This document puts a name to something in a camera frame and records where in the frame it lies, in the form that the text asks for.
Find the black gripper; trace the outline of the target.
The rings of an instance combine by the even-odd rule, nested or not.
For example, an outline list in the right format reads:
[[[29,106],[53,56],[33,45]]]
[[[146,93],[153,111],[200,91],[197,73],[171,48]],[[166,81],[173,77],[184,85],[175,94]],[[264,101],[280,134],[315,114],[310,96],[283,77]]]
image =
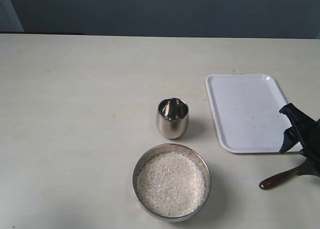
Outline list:
[[[286,153],[295,145],[301,144],[300,154],[306,160],[300,166],[298,175],[320,176],[320,121],[299,110],[293,103],[284,105],[280,114],[287,116],[291,127],[283,132],[283,143],[279,150]]]

